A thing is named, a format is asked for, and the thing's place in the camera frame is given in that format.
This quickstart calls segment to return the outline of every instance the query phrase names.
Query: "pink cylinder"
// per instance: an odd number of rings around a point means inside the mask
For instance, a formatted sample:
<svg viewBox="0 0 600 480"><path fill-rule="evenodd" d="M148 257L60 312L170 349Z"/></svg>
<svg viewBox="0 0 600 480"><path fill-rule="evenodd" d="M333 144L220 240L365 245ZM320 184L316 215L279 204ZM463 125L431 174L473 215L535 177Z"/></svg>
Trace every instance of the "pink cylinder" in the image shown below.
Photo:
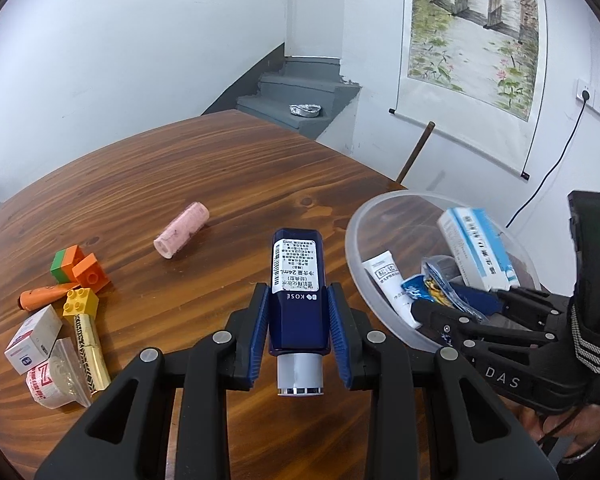
<svg viewBox="0 0 600 480"><path fill-rule="evenodd" d="M200 202L187 207L154 240L155 249L165 258L171 258L209 220L209 210Z"/></svg>

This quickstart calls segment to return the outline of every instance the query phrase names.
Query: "plastic bowl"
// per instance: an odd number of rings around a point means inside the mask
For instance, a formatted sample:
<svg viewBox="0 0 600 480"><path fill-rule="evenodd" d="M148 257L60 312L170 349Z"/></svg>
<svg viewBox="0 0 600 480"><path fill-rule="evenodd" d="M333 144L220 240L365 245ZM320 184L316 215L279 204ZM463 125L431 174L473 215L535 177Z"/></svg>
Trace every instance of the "plastic bowl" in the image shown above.
<svg viewBox="0 0 600 480"><path fill-rule="evenodd" d="M362 298L378 319L412 348L435 352L440 345L414 330L396 314L362 262L391 251L402 277L407 279L420 273L422 259L426 256L451 256L436 221L443 211L458 206L464 204L436 194L394 191L364 203L347 226L347 264ZM509 254L520 285L540 289L536 268L524 248L505 228L495 222L493 228Z"/></svg>

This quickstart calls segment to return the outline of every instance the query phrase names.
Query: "green building block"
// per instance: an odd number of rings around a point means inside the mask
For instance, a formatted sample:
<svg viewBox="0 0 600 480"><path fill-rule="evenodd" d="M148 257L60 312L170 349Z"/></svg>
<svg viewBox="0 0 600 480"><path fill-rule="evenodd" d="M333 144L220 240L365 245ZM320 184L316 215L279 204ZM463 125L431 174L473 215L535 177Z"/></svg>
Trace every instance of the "green building block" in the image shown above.
<svg viewBox="0 0 600 480"><path fill-rule="evenodd" d="M69 283L71 280L64 273L64 270L61 269L62 259L64 258L64 253L66 249L62 249L62 251L58 251L56 256L54 257L53 262L51 263L51 275L58 280L58 283Z"/></svg>

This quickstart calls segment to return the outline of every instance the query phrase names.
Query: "toy block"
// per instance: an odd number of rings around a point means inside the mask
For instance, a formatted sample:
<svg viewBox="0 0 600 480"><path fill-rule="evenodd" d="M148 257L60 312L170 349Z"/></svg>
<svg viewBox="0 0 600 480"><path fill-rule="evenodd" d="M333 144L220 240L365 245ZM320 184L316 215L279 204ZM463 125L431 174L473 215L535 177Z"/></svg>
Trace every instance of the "toy block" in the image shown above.
<svg viewBox="0 0 600 480"><path fill-rule="evenodd" d="M51 263L51 274L58 283L75 282L74 267L83 258L84 254L77 245L58 251Z"/></svg>
<svg viewBox="0 0 600 480"><path fill-rule="evenodd" d="M90 288L78 288L70 290L66 294L63 316L75 316L77 314L89 314L96 317L98 302L100 300Z"/></svg>
<svg viewBox="0 0 600 480"><path fill-rule="evenodd" d="M76 282L84 288L91 288L94 292L98 292L110 281L93 253L74 267L74 276Z"/></svg>

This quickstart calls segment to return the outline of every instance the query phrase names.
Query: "small cardboard box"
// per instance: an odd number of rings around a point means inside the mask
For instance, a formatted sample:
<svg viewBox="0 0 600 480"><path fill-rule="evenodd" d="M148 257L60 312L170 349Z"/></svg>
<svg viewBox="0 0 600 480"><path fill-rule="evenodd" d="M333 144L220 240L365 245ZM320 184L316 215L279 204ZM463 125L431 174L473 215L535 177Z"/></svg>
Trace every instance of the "small cardboard box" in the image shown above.
<svg viewBox="0 0 600 480"><path fill-rule="evenodd" d="M62 321L51 305L37 311L27 320L13 336L4 351L17 373L22 375L34 366L49 359L49 352L54 346Z"/></svg>
<svg viewBox="0 0 600 480"><path fill-rule="evenodd" d="M520 286L509 255L484 209L447 209L438 220L438 227L468 286L481 290Z"/></svg>

